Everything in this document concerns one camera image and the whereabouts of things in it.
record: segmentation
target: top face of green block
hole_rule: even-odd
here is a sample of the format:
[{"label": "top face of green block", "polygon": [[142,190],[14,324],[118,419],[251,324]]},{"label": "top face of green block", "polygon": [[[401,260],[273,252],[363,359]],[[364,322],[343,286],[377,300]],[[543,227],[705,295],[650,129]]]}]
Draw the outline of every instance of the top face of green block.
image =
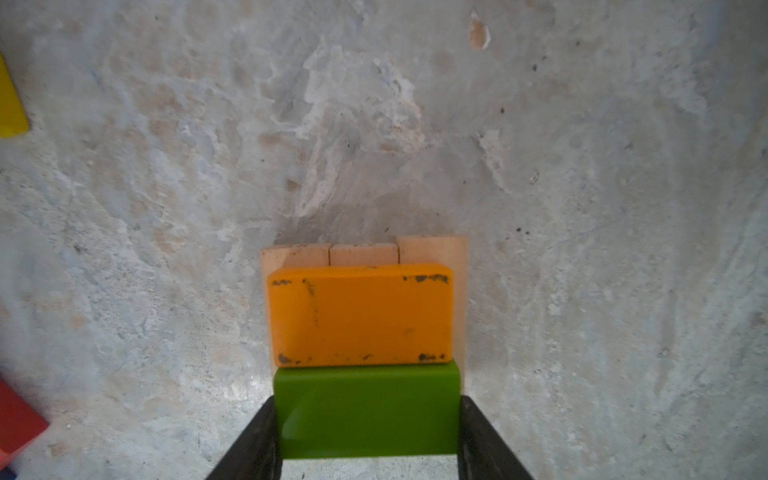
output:
[{"label": "top face of green block", "polygon": [[455,454],[460,378],[441,365],[280,369],[284,458]]}]

